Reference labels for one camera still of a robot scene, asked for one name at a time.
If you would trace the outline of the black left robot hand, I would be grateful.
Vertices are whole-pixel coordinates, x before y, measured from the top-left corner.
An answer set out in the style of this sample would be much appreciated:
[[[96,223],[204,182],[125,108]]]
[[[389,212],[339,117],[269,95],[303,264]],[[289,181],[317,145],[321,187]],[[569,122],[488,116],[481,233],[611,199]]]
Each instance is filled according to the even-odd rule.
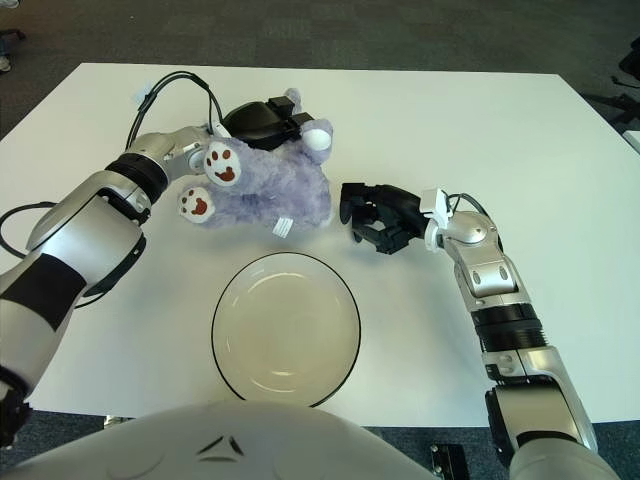
[[[279,96],[237,107],[223,118],[222,125],[233,138],[251,148],[272,151],[299,139],[302,126],[312,120],[288,96]]]

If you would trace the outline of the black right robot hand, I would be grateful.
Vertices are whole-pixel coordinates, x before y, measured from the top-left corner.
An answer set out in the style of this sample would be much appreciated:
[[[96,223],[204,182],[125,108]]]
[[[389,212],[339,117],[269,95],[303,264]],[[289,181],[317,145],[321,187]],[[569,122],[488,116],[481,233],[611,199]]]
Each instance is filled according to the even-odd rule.
[[[420,198],[392,185],[343,183],[339,217],[351,226],[356,243],[365,240],[378,253],[392,255],[414,239],[423,239],[428,219],[419,212]]]

